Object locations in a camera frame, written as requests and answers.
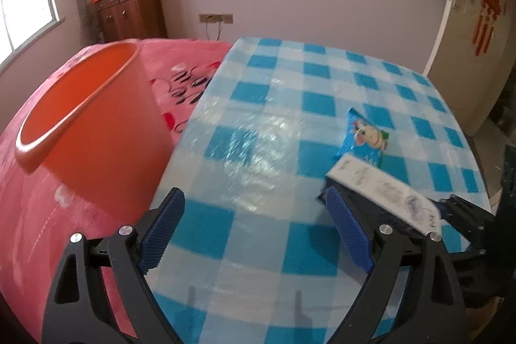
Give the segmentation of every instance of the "pink bedspread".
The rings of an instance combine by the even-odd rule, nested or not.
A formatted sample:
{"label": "pink bedspread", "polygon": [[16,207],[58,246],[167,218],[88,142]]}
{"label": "pink bedspread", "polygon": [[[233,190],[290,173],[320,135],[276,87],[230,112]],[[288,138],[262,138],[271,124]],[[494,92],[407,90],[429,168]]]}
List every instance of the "pink bedspread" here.
{"label": "pink bedspread", "polygon": [[[197,103],[195,99],[230,47],[226,43],[192,40],[143,41],[142,62],[174,145]],[[43,93],[78,59],[97,49],[99,45],[86,47],[53,73],[0,135],[0,291],[38,341],[48,289],[69,237],[74,232],[82,232],[88,238],[111,235],[124,220],[81,199],[44,167],[26,175],[15,161],[15,139],[27,113]],[[108,287],[112,281],[109,277]],[[120,327],[130,332],[120,302],[114,299],[112,305]]]}

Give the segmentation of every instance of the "blue checkered tablecloth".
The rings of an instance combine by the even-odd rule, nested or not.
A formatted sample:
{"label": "blue checkered tablecloth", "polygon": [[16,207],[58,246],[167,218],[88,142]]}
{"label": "blue checkered tablecloth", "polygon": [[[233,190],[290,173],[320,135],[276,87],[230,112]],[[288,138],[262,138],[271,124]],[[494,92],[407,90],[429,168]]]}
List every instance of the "blue checkered tablecloth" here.
{"label": "blue checkered tablecloth", "polygon": [[[390,134],[382,168],[426,197],[489,208],[455,118],[421,75],[344,50],[242,38],[202,96],[153,206],[186,210],[146,279],[186,344],[318,344],[365,280],[316,201],[351,107]],[[450,251],[466,242],[445,225]],[[377,333],[396,314],[401,270]]]}

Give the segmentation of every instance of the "orange plastic basin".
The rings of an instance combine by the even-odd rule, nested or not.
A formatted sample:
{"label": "orange plastic basin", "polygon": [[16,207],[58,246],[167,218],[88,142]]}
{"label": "orange plastic basin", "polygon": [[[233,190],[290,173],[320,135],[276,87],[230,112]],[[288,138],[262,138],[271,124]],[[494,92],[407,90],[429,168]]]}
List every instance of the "orange plastic basin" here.
{"label": "orange plastic basin", "polygon": [[29,112],[16,139],[26,172],[46,166],[107,212],[135,222],[172,153],[136,40],[107,45],[63,74]]}

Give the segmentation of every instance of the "wooden dresser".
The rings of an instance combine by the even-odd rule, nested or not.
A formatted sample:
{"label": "wooden dresser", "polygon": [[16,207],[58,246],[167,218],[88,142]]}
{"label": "wooden dresser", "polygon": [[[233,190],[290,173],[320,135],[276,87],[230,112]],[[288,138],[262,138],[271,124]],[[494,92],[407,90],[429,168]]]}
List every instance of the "wooden dresser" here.
{"label": "wooden dresser", "polygon": [[167,38],[160,0],[101,0],[94,6],[105,42]]}

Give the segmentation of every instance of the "floor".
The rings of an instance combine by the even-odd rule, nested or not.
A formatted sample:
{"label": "floor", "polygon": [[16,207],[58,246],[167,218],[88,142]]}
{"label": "floor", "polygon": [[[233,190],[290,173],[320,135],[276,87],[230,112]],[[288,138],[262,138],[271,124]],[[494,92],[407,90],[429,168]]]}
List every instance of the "floor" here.
{"label": "floor", "polygon": [[482,124],[470,143],[486,184],[488,196],[496,202],[496,194],[500,191],[505,145],[514,146],[514,144],[489,118]]}

